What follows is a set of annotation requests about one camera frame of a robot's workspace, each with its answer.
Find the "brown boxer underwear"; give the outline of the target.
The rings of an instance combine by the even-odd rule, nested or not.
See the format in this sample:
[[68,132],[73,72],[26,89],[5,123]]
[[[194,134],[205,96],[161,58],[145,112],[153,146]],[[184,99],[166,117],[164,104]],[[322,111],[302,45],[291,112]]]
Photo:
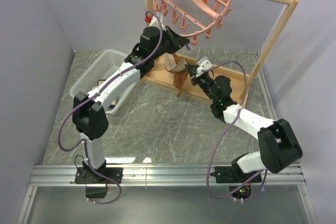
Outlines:
[[186,69],[187,62],[177,53],[163,55],[165,70],[173,74],[173,86],[177,89],[177,97],[179,98],[183,91],[183,85],[189,73]]

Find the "pink round clip hanger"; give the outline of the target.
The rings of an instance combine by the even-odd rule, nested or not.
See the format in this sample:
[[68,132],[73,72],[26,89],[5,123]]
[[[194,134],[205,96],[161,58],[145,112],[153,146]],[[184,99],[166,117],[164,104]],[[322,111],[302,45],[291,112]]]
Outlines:
[[181,36],[197,45],[198,36],[209,39],[213,28],[223,25],[223,18],[232,10],[231,0],[154,0],[153,7],[165,17],[172,12],[172,24],[181,23]]

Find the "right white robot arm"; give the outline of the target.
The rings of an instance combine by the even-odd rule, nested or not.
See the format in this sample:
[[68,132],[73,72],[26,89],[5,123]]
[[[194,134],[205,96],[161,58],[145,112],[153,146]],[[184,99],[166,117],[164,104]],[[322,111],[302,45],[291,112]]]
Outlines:
[[211,176],[220,178],[224,183],[243,183],[246,180],[260,182],[258,171],[266,169],[276,174],[303,157],[302,148],[288,121],[275,121],[244,109],[230,96],[230,78],[223,75],[212,78],[208,74],[210,69],[208,60],[197,65],[186,65],[191,84],[199,86],[211,100],[213,116],[247,132],[259,144],[257,152],[234,159],[230,167],[220,167]]

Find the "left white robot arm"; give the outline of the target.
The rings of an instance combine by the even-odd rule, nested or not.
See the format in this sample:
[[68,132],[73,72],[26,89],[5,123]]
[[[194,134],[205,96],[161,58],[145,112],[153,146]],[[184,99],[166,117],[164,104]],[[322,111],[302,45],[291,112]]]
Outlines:
[[111,103],[129,86],[138,82],[153,67],[155,60],[165,54],[173,54],[187,46],[189,39],[165,27],[147,27],[120,68],[103,84],[84,94],[78,92],[73,100],[75,112],[72,122],[84,139],[86,158],[82,162],[80,176],[89,183],[105,183],[108,172],[103,154],[102,137],[109,122],[106,111]]

